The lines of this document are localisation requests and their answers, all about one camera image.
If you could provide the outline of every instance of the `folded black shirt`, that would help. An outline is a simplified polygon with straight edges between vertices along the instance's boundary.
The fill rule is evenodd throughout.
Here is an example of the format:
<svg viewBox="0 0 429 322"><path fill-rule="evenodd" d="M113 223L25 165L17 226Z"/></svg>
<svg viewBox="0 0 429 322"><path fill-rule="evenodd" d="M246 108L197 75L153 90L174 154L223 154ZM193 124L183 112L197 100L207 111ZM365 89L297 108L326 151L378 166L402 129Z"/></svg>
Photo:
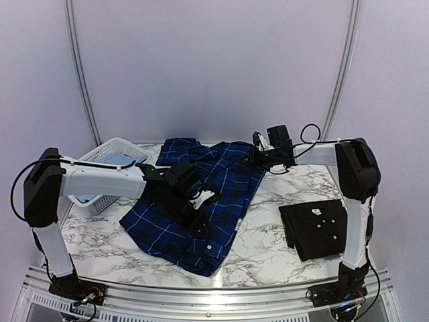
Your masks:
<svg viewBox="0 0 429 322"><path fill-rule="evenodd" d="M344 252L347 212L340 200L316 201L279 207L286 242L301 261Z"/></svg>

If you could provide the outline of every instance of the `marble table surface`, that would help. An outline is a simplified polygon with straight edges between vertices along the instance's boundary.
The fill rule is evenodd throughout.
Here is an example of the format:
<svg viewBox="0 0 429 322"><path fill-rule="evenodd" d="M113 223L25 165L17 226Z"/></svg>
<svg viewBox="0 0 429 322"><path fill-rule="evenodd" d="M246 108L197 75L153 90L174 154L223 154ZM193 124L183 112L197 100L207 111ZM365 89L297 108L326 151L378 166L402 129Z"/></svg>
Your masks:
<svg viewBox="0 0 429 322"><path fill-rule="evenodd" d="M154 163L161 145L143 145ZM281 172L282 167L273 168ZM73 205L62 227L79 275L124 284L184 288L271 286L336 276L340 256L301 262L288 248L279 206L339 198L324 166L296 166L267 173L244 218L231 251L211 276L187 272L142 252L119 220L135 200L120 198L97 216Z"/></svg>

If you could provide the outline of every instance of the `plaid shirt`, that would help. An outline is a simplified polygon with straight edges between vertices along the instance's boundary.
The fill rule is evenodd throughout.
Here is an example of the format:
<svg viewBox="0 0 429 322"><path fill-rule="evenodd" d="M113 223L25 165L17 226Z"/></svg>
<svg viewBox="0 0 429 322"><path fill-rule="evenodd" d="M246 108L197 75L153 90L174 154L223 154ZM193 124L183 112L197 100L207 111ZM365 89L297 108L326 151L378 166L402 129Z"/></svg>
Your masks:
<svg viewBox="0 0 429 322"><path fill-rule="evenodd" d="M219 143L211 148L194 139L169 139L162 146L158 166L187 160L199 170L204 189L220 191L221 199L203 210L210 218L211 236L193 236L172 221L160 205L138 201L120 224L147 254L162 257L195 274L210 276L231 249L239 222L265 172L243 163L252 145Z"/></svg>

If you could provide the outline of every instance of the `clothing label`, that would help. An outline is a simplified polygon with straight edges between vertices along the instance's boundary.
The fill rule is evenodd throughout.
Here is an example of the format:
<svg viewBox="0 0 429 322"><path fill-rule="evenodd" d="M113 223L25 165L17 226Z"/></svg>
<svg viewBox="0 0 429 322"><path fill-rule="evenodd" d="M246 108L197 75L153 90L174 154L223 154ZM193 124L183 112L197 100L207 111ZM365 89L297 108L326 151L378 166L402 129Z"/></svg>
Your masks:
<svg viewBox="0 0 429 322"><path fill-rule="evenodd" d="M320 209L311 209L311 211L313 212L313 214L315 214L316 216L320 216L322 215L322 212L320 211Z"/></svg>
<svg viewBox="0 0 429 322"><path fill-rule="evenodd" d="M237 225L235 226L235 229L234 229L235 231L239 230L242 221L243 220L241 218L239 220L237 220Z"/></svg>

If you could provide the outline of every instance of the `white laundry basket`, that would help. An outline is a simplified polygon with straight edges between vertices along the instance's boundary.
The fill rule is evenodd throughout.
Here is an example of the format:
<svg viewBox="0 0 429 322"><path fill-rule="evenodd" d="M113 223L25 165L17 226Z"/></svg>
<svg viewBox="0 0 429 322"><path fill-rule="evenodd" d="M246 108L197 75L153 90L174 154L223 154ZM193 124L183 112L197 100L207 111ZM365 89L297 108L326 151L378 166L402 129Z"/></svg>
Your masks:
<svg viewBox="0 0 429 322"><path fill-rule="evenodd" d="M120 152L124 155L133 156L136 158L144 156L146 160L143 163L148 162L151 158L149 154L145 153L143 149L136 146L135 144L132 144L131 142L121 138L113 138L101 144L93 151L88 152L82 158L79 158L79 160L97 162L111 154L114 154L115 152ZM81 203L75 196L68 196L68 198L79 207L87 208L92 215L98 215L101 211L105 210L108 206L114 203L119 197L100 195L91 199L87 203Z"/></svg>

